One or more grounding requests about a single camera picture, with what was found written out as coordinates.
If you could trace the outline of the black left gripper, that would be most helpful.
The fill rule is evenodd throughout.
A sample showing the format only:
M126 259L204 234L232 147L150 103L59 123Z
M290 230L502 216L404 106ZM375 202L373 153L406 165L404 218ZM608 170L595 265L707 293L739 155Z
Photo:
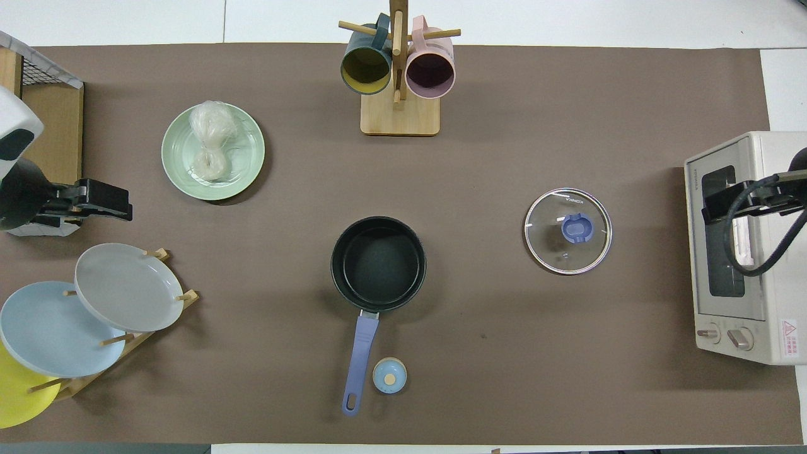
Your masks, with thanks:
M125 189L90 178L51 186L49 200L38 210L38 223L42 225L81 225L92 216L132 221L133 207Z

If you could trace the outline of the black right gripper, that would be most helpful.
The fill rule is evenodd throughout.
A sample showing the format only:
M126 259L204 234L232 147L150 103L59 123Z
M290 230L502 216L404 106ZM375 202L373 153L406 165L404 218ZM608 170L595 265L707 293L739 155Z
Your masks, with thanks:
M786 216L805 210L804 179L763 184L763 180L747 180L704 198L702 215L708 225L724 221L730 207L738 201L735 218L743 216Z

